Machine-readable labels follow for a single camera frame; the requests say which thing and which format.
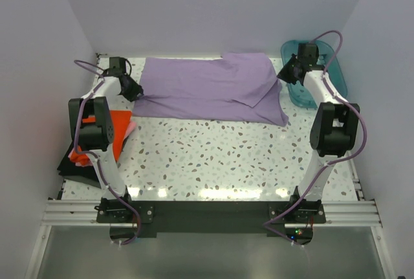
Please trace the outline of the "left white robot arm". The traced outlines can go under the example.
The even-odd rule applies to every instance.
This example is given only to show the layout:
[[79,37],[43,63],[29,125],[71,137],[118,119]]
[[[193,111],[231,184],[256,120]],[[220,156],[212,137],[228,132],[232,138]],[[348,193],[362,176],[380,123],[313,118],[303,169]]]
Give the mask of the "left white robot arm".
[[144,90],[132,78],[132,64],[126,58],[110,57],[106,69],[82,60],[74,63],[97,75],[97,84],[87,94],[68,102],[73,150],[86,155],[92,163],[104,199],[123,199],[113,204],[111,214],[119,222],[127,222],[133,217],[134,206],[127,202],[127,186],[114,157],[115,128],[108,99],[121,96],[135,102]]

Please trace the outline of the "lavender t shirt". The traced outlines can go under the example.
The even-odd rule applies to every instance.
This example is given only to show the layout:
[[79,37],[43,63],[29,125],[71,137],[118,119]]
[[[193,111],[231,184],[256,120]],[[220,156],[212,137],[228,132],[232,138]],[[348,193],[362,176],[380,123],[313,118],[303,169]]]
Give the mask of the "lavender t shirt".
[[263,53],[216,60],[147,58],[135,102],[138,117],[248,121],[286,126],[281,82]]

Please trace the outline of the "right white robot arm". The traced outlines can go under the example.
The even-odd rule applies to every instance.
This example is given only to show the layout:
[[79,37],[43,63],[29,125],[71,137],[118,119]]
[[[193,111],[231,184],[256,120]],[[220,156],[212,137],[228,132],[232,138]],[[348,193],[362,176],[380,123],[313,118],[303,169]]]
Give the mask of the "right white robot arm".
[[318,63],[319,57],[316,44],[299,43],[297,53],[291,55],[278,73],[280,80],[304,86],[318,108],[309,135],[311,160],[295,189],[299,200],[288,207],[290,219],[297,223],[311,215],[307,202],[321,201],[334,166],[344,161],[345,154],[354,147],[358,129],[359,106],[350,104],[337,91],[324,64]]

